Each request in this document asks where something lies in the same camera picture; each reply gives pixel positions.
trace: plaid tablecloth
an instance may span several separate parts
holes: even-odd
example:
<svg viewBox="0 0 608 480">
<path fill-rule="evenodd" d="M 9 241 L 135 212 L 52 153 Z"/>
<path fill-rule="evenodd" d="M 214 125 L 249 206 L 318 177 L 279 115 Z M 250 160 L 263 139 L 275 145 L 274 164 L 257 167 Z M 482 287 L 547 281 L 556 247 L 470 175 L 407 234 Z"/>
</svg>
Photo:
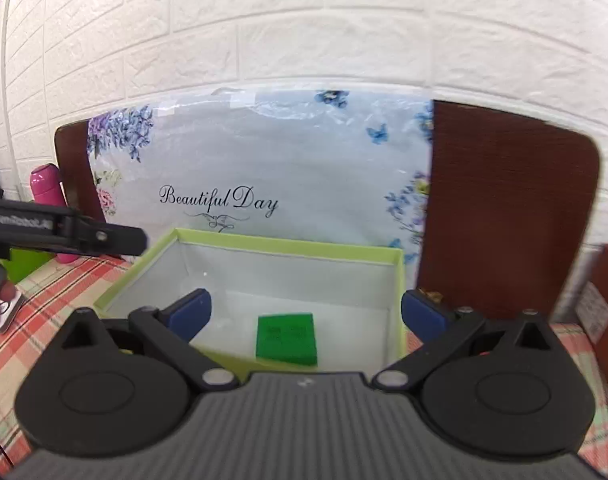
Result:
<svg viewBox="0 0 608 480">
<path fill-rule="evenodd" d="M 51 260 L 19 284 L 28 304 L 20 309 L 8 331 L 0 335 L 0 443 L 12 462 L 20 462 L 30 452 L 13 411 L 22 380 L 71 310 L 92 305 L 128 267 L 129 264 L 108 257 L 80 258 L 67 265 Z M 590 342 L 577 325 L 555 325 L 554 329 L 595 394 L 595 419 L 580 455 L 608 476 L 608 393 Z M 409 351 L 419 345 L 409 333 Z M 0 474 L 9 469 L 0 452 Z"/>
</svg>

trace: white brick wall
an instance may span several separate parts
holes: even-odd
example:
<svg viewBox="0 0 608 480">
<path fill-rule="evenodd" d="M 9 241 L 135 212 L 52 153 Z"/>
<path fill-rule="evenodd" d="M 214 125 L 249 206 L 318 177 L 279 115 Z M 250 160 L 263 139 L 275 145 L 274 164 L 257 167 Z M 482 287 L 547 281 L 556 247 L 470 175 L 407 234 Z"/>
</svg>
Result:
<svg viewBox="0 0 608 480">
<path fill-rule="evenodd" d="M 4 41 L 0 164 L 17 168 L 19 189 L 52 160 L 57 126 L 110 107 L 201 86 L 359 79 L 592 136 L 600 192 L 561 303 L 608 242 L 608 0 L 9 0 Z"/>
</svg>

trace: open box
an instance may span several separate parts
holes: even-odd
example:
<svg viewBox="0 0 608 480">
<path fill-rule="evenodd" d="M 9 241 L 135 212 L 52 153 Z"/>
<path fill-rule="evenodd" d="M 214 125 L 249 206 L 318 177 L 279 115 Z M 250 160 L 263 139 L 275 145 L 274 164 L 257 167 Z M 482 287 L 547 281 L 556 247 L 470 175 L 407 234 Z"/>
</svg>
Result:
<svg viewBox="0 0 608 480">
<path fill-rule="evenodd" d="M 255 358 L 257 318 L 309 312 L 315 369 L 362 371 L 370 378 L 406 353 L 403 259 L 393 248 L 174 229 L 95 306 L 104 316 L 126 317 L 140 306 L 162 309 L 205 288 L 212 316 L 191 344 L 242 380 L 252 370 L 302 370 Z"/>
</svg>

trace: ribbed surface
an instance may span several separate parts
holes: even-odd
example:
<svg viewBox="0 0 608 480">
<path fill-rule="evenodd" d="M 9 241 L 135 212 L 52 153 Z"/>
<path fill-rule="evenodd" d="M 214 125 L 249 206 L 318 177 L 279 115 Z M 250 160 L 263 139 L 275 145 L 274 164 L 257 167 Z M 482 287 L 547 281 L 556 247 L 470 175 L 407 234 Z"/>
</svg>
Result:
<svg viewBox="0 0 608 480">
<path fill-rule="evenodd" d="M 461 452 L 425 427 L 408 400 L 357 374 L 256 374 L 209 394 L 165 441 L 126 457 L 39 451 L 12 480 L 571 480 L 596 479 L 574 456 L 533 465 Z"/>
</svg>

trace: pink thermos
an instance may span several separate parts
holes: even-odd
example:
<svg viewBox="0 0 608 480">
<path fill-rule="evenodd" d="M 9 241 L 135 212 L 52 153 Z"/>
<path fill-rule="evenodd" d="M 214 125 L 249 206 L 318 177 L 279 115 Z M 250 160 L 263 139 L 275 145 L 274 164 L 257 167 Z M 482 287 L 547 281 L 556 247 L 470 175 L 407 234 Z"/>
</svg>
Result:
<svg viewBox="0 0 608 480">
<path fill-rule="evenodd" d="M 31 171 L 31 191 L 38 204 L 59 205 L 66 207 L 66 201 L 60 187 L 60 170 L 55 164 L 44 164 Z M 60 264 L 69 264 L 78 259 L 75 254 L 57 254 L 55 259 Z"/>
</svg>

